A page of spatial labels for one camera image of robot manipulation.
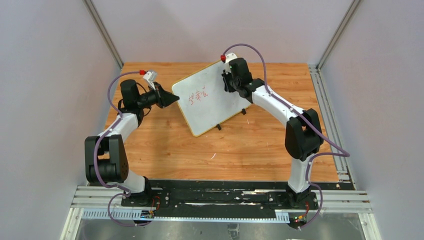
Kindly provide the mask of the yellow framed whiteboard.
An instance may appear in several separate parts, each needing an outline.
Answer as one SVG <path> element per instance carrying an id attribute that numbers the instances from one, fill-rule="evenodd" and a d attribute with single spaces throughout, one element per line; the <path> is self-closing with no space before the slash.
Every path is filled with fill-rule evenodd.
<path id="1" fill-rule="evenodd" d="M 225 64 L 217 61 L 175 82 L 171 91 L 193 136 L 198 137 L 251 106 L 237 92 L 226 92 L 222 73 Z"/>

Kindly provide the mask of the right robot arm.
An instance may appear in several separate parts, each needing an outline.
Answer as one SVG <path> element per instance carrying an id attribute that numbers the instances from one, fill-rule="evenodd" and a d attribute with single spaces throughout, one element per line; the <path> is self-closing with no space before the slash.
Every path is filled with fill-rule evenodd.
<path id="1" fill-rule="evenodd" d="M 282 200 L 292 208 L 311 206 L 312 158 L 324 142 L 320 137 L 322 129 L 318 113 L 312 108 L 303 110 L 279 98 L 266 87 L 264 80 L 252 77 L 244 58 L 230 59 L 221 55 L 220 60 L 225 65 L 222 72 L 224 90 L 229 93 L 237 92 L 241 98 L 263 108 L 285 128 L 284 146 L 292 161 Z"/>

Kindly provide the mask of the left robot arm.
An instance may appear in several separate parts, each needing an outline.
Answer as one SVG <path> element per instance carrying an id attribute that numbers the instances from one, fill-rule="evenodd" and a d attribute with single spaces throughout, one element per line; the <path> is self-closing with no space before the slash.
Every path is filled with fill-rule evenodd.
<path id="1" fill-rule="evenodd" d="M 141 125 L 145 110 L 150 111 L 153 106 L 166 108 L 180 98 L 155 81 L 144 93 L 138 87 L 134 79 L 122 81 L 115 121 L 102 133 L 85 139 L 85 176 L 89 183 L 117 187 L 125 197 L 134 195 L 142 204 L 148 204 L 153 198 L 149 179 L 130 170 L 124 143 Z"/>

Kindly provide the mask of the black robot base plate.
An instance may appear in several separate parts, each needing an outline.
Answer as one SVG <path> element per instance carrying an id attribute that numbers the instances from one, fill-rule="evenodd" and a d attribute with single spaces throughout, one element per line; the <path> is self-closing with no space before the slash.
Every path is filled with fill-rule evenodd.
<path id="1" fill-rule="evenodd" d="M 158 217 L 268 219 L 276 210 L 304 215 L 319 207 L 311 192 L 311 206 L 291 207 L 283 201 L 285 181 L 150 180 L 153 198 L 143 204 L 134 195 L 121 200 L 123 207 L 154 210 Z"/>

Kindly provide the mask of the aluminium frame rails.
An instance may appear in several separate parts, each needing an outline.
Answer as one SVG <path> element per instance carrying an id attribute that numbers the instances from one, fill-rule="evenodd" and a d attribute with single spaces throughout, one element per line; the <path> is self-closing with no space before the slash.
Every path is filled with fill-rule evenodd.
<path id="1" fill-rule="evenodd" d="M 78 186 L 61 239 L 382 238 L 365 191 L 351 183 L 320 186 L 294 205 L 285 198 L 285 182 L 154 180 L 149 200 Z"/>

